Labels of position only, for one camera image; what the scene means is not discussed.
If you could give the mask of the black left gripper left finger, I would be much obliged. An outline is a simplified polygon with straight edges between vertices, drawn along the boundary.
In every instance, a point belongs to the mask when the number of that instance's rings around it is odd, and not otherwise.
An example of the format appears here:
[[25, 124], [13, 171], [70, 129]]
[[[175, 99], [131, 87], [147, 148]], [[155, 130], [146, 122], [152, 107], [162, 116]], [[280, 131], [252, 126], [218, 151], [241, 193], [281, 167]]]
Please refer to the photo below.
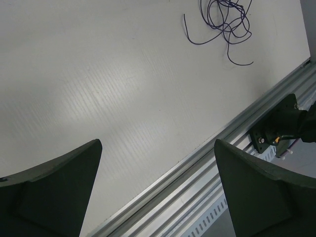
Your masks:
[[92, 140], [60, 157], [0, 179], [2, 237], [78, 237], [102, 144]]

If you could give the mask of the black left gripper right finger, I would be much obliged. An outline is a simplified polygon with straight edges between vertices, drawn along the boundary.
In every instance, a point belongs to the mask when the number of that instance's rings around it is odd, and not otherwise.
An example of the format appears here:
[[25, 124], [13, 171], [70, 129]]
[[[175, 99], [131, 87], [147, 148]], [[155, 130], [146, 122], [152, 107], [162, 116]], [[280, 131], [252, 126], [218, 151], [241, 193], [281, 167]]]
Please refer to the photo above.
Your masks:
[[214, 152], [238, 237], [314, 237], [316, 180], [217, 139]]

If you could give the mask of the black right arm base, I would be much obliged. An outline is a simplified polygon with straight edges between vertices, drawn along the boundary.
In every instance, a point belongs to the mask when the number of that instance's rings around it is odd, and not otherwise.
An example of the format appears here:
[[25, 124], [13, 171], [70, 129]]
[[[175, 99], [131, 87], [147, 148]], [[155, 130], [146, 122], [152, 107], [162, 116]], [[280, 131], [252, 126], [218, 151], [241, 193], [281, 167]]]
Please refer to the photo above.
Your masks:
[[307, 110], [299, 110], [295, 94], [288, 94], [250, 130], [252, 144], [262, 154], [283, 140], [299, 139], [299, 127]]

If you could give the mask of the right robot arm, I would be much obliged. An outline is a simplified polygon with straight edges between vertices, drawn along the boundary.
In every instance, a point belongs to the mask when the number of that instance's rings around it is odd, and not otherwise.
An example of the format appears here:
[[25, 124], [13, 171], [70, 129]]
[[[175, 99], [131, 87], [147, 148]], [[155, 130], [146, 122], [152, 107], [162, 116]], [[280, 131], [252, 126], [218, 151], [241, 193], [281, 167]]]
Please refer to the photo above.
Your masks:
[[304, 143], [316, 142], [316, 103], [314, 102], [299, 127], [299, 137]]

